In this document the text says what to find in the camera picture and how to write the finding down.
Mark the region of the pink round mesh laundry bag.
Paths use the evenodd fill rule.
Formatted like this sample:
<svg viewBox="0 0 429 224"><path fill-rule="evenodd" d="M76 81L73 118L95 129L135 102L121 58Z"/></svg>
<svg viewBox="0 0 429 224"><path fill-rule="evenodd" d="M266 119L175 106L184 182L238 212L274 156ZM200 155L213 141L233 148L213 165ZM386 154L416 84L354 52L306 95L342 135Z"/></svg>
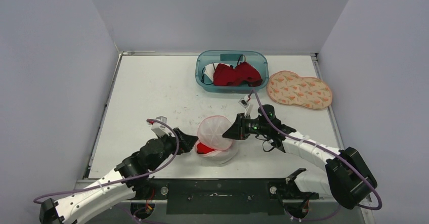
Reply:
<svg viewBox="0 0 429 224"><path fill-rule="evenodd" d="M194 149L203 166L222 166L236 156L238 144L232 139L222 137L231 125L230 120L222 115L209 116L202 120L197 130L199 141Z"/></svg>

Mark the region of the floral mesh laundry bag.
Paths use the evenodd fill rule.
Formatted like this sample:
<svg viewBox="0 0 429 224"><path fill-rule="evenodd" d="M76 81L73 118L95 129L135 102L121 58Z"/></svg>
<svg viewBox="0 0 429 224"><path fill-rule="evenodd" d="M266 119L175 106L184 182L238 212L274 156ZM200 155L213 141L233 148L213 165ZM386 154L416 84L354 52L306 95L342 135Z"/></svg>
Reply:
<svg viewBox="0 0 429 224"><path fill-rule="evenodd" d="M278 104L312 110L325 109L333 100L332 91L324 81L316 77L301 77L286 70L269 78L267 93L270 99Z"/></svg>

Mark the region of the teal plastic bin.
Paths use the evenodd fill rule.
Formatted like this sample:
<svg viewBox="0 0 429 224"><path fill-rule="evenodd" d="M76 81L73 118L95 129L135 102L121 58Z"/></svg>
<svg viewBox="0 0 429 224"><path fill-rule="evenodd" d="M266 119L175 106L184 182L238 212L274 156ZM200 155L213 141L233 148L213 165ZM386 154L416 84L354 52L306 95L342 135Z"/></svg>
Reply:
<svg viewBox="0 0 429 224"><path fill-rule="evenodd" d="M195 80L211 93L248 93L264 88L270 74L266 57L254 51L208 50L196 61Z"/></svg>

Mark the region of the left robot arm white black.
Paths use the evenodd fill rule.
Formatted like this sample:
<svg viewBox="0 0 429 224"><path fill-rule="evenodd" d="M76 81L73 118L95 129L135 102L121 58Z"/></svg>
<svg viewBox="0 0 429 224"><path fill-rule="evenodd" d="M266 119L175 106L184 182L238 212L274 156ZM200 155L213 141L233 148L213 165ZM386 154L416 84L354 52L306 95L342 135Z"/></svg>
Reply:
<svg viewBox="0 0 429 224"><path fill-rule="evenodd" d="M167 166L167 159L190 152L198 137L173 128L171 133L150 139L106 175L81 190L58 200L41 203L40 223L86 223L124 200L150 195L149 174Z"/></svg>

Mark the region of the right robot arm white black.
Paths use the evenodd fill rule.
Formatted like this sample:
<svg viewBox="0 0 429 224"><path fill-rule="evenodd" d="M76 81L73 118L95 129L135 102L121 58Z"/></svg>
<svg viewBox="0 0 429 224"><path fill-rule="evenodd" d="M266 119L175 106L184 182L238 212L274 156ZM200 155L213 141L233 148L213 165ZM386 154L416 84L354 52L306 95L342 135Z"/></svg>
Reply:
<svg viewBox="0 0 429 224"><path fill-rule="evenodd" d="M239 113L223 137L245 140L250 135L265 136L267 141L284 153L308 161L325 172L325 176L300 173L286 184L287 194L299 198L305 192L332 196L342 207L353 209L372 193L378 183L360 153L352 148L339 149L323 145L281 122L274 106L259 107L252 119Z"/></svg>

